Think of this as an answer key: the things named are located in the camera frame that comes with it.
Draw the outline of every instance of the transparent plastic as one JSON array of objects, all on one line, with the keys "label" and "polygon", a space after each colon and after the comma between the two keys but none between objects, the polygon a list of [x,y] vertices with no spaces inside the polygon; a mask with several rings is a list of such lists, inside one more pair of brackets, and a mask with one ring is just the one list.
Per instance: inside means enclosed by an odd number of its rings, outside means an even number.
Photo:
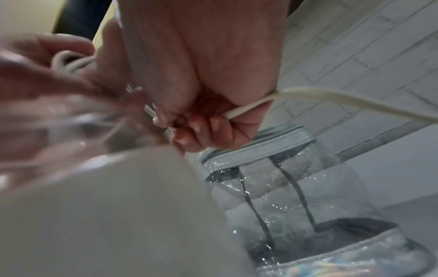
[{"label": "transparent plastic", "polygon": [[165,143],[142,118],[80,95],[0,105],[0,192],[93,157]]},{"label": "transparent plastic", "polygon": [[302,127],[261,131],[241,149],[208,150],[198,161],[260,276],[412,276],[433,264]]}]

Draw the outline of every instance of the white brick wall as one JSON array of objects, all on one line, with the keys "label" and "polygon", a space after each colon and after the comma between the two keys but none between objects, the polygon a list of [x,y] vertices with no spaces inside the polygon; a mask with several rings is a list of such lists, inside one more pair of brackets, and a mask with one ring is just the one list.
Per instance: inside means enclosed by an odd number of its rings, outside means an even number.
[{"label": "white brick wall", "polygon": [[[438,0],[307,0],[287,20],[279,88],[331,87],[438,112],[436,15]],[[335,153],[415,129],[405,118],[297,99],[274,103],[263,128],[283,123],[305,125]]]}]

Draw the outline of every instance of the hand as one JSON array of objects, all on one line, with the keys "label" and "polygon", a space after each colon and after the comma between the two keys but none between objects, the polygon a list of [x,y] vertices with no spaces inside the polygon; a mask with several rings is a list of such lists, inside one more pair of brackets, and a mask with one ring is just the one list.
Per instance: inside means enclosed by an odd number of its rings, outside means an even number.
[{"label": "hand", "polygon": [[93,55],[93,44],[66,35],[17,35],[0,39],[0,101],[42,94],[98,94],[81,77],[50,69],[53,56],[64,50]]},{"label": "hand", "polygon": [[220,116],[276,87],[287,0],[120,1],[135,78],[156,105],[155,123],[179,127],[188,152],[236,148],[257,133],[270,104]]}]

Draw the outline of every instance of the blurred beige object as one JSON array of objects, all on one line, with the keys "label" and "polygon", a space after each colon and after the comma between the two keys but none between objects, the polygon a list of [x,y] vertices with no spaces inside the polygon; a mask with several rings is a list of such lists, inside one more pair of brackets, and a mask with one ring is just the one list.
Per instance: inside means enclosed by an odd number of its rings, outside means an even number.
[{"label": "blurred beige object", "polygon": [[65,0],[0,1],[0,35],[51,33]]},{"label": "blurred beige object", "polygon": [[108,8],[108,11],[105,14],[105,17],[102,20],[102,23],[100,23],[99,29],[96,32],[96,35],[93,39],[93,44],[96,48],[99,48],[102,45],[102,29],[104,28],[105,24],[114,17],[115,13],[115,5],[114,2],[111,3],[111,5]]}]

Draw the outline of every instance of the white cord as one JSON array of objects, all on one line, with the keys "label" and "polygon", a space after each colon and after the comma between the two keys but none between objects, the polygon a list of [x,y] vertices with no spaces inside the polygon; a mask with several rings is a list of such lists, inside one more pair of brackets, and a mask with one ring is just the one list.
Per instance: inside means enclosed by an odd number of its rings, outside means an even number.
[{"label": "white cord", "polygon": [[[71,58],[78,58],[78,60],[68,63],[67,61]],[[94,57],[84,57],[82,54],[74,53],[71,51],[60,52],[55,55],[52,61],[52,68],[57,71],[74,73],[79,68],[91,63]],[[275,99],[308,99],[315,101],[326,101],[335,104],[350,105],[360,109],[374,110],[381,113],[386,113],[390,115],[407,117],[415,120],[424,121],[430,124],[438,123],[437,115],[429,115],[425,113],[409,111],[407,109],[398,108],[393,105],[387,104],[382,101],[369,99],[362,96],[346,94],[335,89],[323,89],[316,87],[297,87],[297,88],[287,88],[279,92],[272,93],[254,103],[249,105],[237,107],[223,114],[227,119],[233,119],[259,105],[262,103],[272,101]],[[152,108],[146,106],[145,111],[152,117],[155,117],[155,112]]]}]

